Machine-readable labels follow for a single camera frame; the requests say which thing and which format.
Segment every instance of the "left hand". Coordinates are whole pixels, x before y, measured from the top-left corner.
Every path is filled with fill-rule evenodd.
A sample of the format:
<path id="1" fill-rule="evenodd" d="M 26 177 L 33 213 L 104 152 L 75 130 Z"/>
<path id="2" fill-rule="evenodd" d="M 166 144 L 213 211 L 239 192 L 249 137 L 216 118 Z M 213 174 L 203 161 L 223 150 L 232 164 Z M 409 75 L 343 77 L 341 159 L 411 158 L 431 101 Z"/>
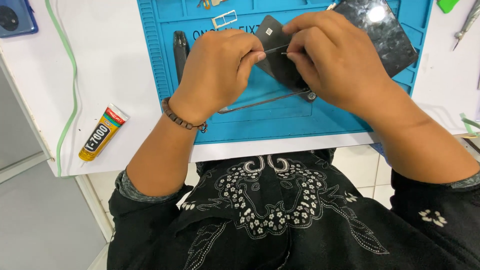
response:
<path id="1" fill-rule="evenodd" d="M 238 99 L 253 65 L 265 57 L 253 34 L 239 29 L 206 32 L 193 44 L 170 108 L 193 125 L 205 122 Z"/>

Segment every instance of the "hand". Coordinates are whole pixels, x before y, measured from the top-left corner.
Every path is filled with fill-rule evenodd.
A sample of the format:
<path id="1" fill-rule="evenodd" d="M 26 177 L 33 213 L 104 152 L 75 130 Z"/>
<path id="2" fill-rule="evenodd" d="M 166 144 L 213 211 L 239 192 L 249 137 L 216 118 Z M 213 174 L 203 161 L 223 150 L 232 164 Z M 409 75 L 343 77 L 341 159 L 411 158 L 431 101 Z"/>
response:
<path id="1" fill-rule="evenodd" d="M 284 26 L 294 34 L 287 57 L 321 99 L 362 116 L 378 95 L 401 91 L 367 33 L 334 12 L 305 13 Z"/>
<path id="2" fill-rule="evenodd" d="M 253 34 L 239 29 L 206 32 L 192 47 L 170 108 L 194 125 L 203 123 L 238 99 L 253 65 L 265 57 Z"/>

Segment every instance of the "forearm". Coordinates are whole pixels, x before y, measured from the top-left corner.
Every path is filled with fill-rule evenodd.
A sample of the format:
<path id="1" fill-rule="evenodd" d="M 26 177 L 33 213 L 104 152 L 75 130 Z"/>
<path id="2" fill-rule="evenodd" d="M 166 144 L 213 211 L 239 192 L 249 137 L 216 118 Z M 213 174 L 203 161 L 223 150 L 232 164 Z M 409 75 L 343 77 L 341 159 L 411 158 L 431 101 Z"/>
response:
<path id="1" fill-rule="evenodd" d="M 403 176 L 444 184 L 479 171 L 475 159 L 457 140 L 422 111 L 401 88 L 376 97 L 364 118 L 379 135 L 393 169 Z"/>
<path id="2" fill-rule="evenodd" d="M 196 133 L 196 128 L 182 128 L 163 114 L 127 166 L 135 188 L 147 196 L 178 191 L 185 182 Z"/>

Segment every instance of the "sim card tray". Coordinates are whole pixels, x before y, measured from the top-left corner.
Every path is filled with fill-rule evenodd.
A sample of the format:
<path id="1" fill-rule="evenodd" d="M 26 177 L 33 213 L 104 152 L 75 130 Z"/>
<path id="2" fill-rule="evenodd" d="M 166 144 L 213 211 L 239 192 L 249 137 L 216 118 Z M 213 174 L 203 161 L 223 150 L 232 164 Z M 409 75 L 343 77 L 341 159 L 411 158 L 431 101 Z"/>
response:
<path id="1" fill-rule="evenodd" d="M 252 103 L 252 104 L 241 106 L 241 107 L 238 107 L 238 108 L 228 109 L 227 107 L 225 107 L 225 108 L 221 109 L 220 111 L 218 111 L 217 113 L 218 114 L 225 114 L 225 113 L 229 113 L 229 112 L 233 112 L 233 111 L 238 111 L 238 110 L 250 108 L 250 107 L 253 107 L 253 106 L 257 106 L 257 105 L 262 105 L 262 104 L 269 103 L 269 102 L 272 102 L 272 101 L 275 101 L 275 100 L 279 100 L 279 99 L 283 99 L 283 98 L 289 98 L 289 97 L 292 97 L 292 96 L 297 96 L 297 95 L 300 95 L 300 94 L 307 94 L 307 93 L 309 93 L 308 94 L 308 99 L 313 100 L 317 97 L 317 95 L 315 93 L 313 93 L 309 88 L 306 88 L 306 89 L 304 89 L 303 91 L 300 91 L 300 92 L 296 92 L 296 93 L 292 93 L 292 94 L 288 94 L 288 95 L 284 95 L 284 96 L 280 96 L 280 97 L 276 97 L 276 98 L 272 98 L 272 99 L 267 99 L 267 100 L 264 100 L 264 101 Z"/>
<path id="2" fill-rule="evenodd" d="M 235 14 L 235 19 L 227 22 L 227 21 L 225 21 L 225 16 L 227 16 L 227 15 L 230 14 L 230 13 Z M 220 18 L 222 18 L 225 23 L 222 24 L 222 25 L 217 25 L 215 20 L 216 20 L 216 19 L 220 19 Z M 222 26 L 226 26 L 226 25 L 228 25 L 228 24 L 230 24 L 230 23 L 232 23 L 232 22 L 236 22 L 236 21 L 237 21 L 237 13 L 235 12 L 235 10 L 229 11 L 229 12 L 227 12 L 227 13 L 225 13 L 225 14 L 222 14 L 222 15 L 220 15 L 220 16 L 217 16 L 217 17 L 215 17 L 215 18 L 212 18 L 213 27 L 215 27 L 215 30 L 219 29 L 219 28 L 222 27 Z"/>

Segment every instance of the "shirt sleeve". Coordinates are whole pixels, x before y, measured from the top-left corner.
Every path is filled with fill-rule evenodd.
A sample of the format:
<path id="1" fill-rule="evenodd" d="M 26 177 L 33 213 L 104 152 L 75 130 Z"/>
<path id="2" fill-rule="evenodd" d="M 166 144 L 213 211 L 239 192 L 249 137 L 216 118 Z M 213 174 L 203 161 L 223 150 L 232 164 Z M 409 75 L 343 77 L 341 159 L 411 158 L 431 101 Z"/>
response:
<path id="1" fill-rule="evenodd" d="M 480 172 L 450 184 L 428 184 L 392 170 L 392 211 L 437 245 L 480 267 Z"/>
<path id="2" fill-rule="evenodd" d="M 108 201 L 115 234 L 108 248 L 107 268 L 125 269 L 158 238 L 156 232 L 164 231 L 161 228 L 166 229 L 179 215 L 176 203 L 192 187 L 183 185 L 171 195 L 150 197 L 133 186 L 126 171 L 118 175 L 115 187 Z"/>

